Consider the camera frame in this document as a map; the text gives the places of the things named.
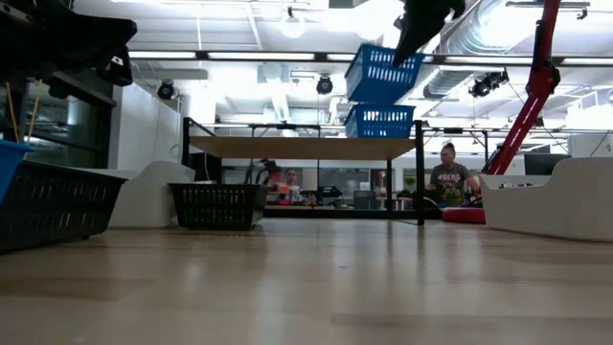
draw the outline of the plastic basket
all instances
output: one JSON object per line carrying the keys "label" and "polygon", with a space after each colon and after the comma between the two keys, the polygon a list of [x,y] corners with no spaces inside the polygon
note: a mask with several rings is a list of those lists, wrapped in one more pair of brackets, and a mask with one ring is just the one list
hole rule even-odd
{"label": "plastic basket", "polygon": [[170,184],[179,225],[191,230],[247,230],[263,215],[259,185]]}
{"label": "plastic basket", "polygon": [[23,161],[24,154],[32,151],[34,149],[27,145],[0,140],[0,203],[4,200],[12,176],[19,163]]}
{"label": "plastic basket", "polygon": [[414,54],[394,67],[394,49],[362,44],[345,74],[349,100],[395,103],[415,85],[423,58],[423,54]]}
{"label": "plastic basket", "polygon": [[414,106],[357,104],[345,120],[348,138],[406,139],[411,134]]}
{"label": "plastic basket", "polygon": [[125,180],[23,162],[0,205],[0,251],[98,235]]}

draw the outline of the wooden floor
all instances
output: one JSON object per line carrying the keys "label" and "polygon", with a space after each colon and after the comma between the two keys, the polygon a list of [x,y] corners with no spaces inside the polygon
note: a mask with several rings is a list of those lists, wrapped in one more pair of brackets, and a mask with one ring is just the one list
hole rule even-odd
{"label": "wooden floor", "polygon": [[7,345],[611,344],[613,245],[271,219],[0,257]]}

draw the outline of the red base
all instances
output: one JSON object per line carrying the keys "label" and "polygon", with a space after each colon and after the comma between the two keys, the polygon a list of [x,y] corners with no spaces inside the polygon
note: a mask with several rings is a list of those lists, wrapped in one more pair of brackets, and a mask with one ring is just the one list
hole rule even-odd
{"label": "red base", "polygon": [[485,224],[486,212],[477,207],[447,207],[443,209],[443,221]]}

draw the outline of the black basket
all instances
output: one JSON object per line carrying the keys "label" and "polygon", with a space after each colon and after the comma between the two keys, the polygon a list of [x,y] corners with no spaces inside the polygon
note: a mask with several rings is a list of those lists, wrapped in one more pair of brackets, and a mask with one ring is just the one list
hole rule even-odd
{"label": "black basket", "polygon": [[0,252],[104,232],[124,182],[98,173],[21,163],[0,205]]}
{"label": "black basket", "polygon": [[261,219],[266,191],[259,185],[170,184],[179,225],[188,229],[247,230]]}

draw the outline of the blue basket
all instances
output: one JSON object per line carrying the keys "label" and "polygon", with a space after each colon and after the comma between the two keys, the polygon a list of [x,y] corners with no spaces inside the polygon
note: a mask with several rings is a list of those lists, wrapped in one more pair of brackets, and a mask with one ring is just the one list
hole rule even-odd
{"label": "blue basket", "polygon": [[27,145],[16,144],[6,140],[0,140],[0,204],[4,200],[12,181],[15,170],[23,161],[23,156],[34,149]]}
{"label": "blue basket", "polygon": [[411,134],[414,106],[357,104],[345,120],[348,138],[406,139]]}
{"label": "blue basket", "polygon": [[414,54],[400,67],[394,67],[394,49],[362,44],[345,74],[348,98],[393,104],[415,85],[423,58],[423,54]]}

